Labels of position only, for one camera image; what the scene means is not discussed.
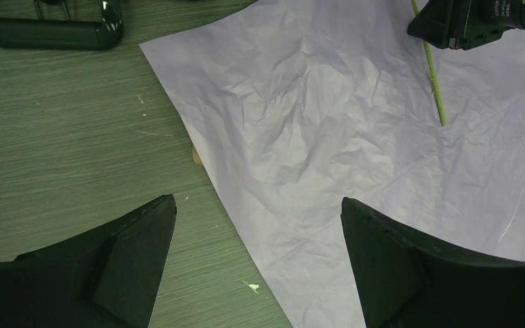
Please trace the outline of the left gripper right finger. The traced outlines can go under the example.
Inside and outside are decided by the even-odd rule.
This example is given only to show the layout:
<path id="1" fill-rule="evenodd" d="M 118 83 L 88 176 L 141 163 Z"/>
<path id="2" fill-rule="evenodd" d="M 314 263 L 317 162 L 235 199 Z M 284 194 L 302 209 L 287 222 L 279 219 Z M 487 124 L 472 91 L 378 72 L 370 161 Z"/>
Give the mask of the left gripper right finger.
<path id="1" fill-rule="evenodd" d="M 443 241 L 353 198 L 341 206 L 367 327 L 525 327 L 525 262 Z"/>

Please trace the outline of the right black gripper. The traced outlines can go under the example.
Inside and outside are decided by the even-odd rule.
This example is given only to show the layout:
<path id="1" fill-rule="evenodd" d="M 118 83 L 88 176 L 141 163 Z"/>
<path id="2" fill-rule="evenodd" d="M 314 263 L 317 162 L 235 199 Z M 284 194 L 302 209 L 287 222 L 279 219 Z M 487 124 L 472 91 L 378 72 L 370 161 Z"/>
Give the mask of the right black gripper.
<path id="1" fill-rule="evenodd" d="M 470 50 L 525 30 L 525 1 L 428 1 L 407 26 L 407 34 L 438 49 Z"/>

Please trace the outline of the tan ribbon bow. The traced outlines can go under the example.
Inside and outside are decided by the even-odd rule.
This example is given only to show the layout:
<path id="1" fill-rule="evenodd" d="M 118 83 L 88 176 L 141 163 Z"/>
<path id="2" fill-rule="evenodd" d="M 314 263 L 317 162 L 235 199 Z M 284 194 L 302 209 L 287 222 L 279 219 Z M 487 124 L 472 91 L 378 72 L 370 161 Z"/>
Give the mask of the tan ribbon bow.
<path id="1" fill-rule="evenodd" d="M 191 153 L 192 153 L 192 158 L 193 158 L 194 163 L 203 166 L 202 159 L 200 158 L 195 146 L 191 147 Z"/>

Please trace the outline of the pink flower bouquet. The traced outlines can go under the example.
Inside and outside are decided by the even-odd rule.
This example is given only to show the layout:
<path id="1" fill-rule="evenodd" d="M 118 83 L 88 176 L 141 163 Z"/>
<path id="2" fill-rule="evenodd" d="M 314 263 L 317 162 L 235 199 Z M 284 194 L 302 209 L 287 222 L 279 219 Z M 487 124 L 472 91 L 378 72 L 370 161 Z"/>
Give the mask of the pink flower bouquet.
<path id="1" fill-rule="evenodd" d="M 441 93 L 440 93 L 440 88 L 439 88 L 439 85 L 438 85 L 437 75 L 436 75 L 435 66 L 434 66 L 434 62 L 433 62 L 433 56 L 431 54 L 431 49 L 430 49 L 429 43 L 427 41 L 423 40 L 422 43 L 423 43 L 423 46 L 424 46 L 425 55 L 426 55 L 426 59 L 427 59 L 427 64 L 428 64 L 428 68 L 429 68 L 429 75 L 430 75 L 430 82 L 431 82 L 431 87 L 432 87 L 432 94 L 433 94 L 433 97 L 435 99 L 435 104 L 436 104 L 436 107 L 437 107 L 437 113 L 438 113 L 439 121 L 440 121 L 441 126 L 446 126 L 446 116 L 445 116 L 445 112 L 444 112 L 444 106 L 443 106 L 443 103 L 442 103 L 442 96 L 441 96 Z"/>

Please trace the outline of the black carrying case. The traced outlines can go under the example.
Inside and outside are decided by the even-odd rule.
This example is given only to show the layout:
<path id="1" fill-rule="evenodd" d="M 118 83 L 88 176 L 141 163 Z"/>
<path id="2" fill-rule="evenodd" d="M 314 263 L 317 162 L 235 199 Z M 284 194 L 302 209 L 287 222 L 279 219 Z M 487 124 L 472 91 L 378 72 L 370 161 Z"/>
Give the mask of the black carrying case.
<path id="1" fill-rule="evenodd" d="M 72 20 L 66 1 L 34 1 L 37 19 L 0 17 L 0 48 L 106 51 L 124 35 L 118 1 L 99 1 L 99 21 Z M 43 17 L 42 4 L 62 6 L 64 20 Z"/>

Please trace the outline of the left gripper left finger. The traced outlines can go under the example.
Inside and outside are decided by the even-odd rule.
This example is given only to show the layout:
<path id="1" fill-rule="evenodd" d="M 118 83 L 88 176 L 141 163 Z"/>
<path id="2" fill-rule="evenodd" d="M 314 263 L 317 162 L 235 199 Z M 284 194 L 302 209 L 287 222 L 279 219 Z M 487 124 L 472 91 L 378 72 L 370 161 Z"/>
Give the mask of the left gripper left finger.
<path id="1" fill-rule="evenodd" d="M 162 195 L 0 262 L 0 327 L 147 327 L 176 214 L 174 196 Z"/>

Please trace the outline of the purple and pink wrapping paper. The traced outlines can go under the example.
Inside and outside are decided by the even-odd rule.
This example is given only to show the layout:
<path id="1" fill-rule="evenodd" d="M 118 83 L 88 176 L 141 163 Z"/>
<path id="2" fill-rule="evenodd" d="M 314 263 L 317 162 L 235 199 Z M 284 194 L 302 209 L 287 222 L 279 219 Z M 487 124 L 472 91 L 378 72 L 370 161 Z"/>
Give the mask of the purple and pink wrapping paper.
<path id="1" fill-rule="evenodd" d="M 525 261 L 525 31 L 433 52 L 409 1 L 257 1 L 141 49 L 294 327 L 363 327 L 340 222 L 352 197 Z"/>

